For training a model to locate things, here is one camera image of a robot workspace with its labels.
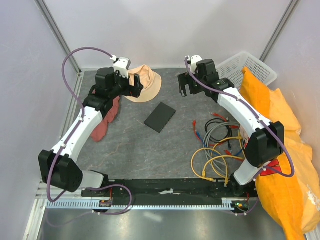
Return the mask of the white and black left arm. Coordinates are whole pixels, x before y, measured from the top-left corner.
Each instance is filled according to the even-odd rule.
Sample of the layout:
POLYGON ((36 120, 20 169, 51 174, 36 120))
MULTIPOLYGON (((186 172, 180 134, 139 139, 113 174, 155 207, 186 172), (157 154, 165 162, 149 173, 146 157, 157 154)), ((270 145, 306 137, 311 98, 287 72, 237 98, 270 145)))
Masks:
POLYGON ((42 150, 38 156, 42 181, 68 192, 80 188, 92 188, 99 197, 106 196, 110 185, 105 176, 97 171, 84 171, 77 160, 94 129, 103 121, 119 96, 138 98, 144 86, 140 75, 129 78, 115 67, 98 70, 88 96, 81 102, 83 109, 64 137, 51 150, 42 150))

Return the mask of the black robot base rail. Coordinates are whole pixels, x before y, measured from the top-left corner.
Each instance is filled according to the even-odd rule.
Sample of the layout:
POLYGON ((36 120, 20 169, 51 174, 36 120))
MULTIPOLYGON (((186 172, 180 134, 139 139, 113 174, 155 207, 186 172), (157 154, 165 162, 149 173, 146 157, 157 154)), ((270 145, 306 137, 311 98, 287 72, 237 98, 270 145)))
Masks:
POLYGON ((222 178, 214 182, 200 178, 110 179, 103 183, 110 189, 82 190, 82 197, 107 198, 118 204, 220 204, 222 198, 254 200, 258 197, 254 183, 237 190, 225 186, 222 178))

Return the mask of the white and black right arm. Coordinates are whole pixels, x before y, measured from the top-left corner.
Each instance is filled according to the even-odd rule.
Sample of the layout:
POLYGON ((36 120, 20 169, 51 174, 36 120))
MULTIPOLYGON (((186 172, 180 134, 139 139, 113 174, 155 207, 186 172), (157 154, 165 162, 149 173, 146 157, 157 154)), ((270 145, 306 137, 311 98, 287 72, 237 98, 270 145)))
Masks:
POLYGON ((268 166, 269 162, 283 153, 285 128, 279 121, 271 122, 254 109, 228 78, 220 78, 212 59, 199 55, 186 56, 187 72, 178 78, 179 91, 186 97, 186 86, 191 94, 204 92, 215 103, 226 109, 248 136, 245 160, 232 177, 229 191, 235 197, 247 191, 247 184, 268 166))

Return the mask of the black network switch box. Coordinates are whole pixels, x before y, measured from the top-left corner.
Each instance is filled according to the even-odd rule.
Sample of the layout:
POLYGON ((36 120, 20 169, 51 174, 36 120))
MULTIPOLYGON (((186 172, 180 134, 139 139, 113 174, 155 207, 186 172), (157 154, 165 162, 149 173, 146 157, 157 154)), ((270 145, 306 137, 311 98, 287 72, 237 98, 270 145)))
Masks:
POLYGON ((175 113, 175 109, 163 102, 160 102, 159 105, 149 115, 149 117, 144 121, 144 124, 157 133, 160 133, 175 113))

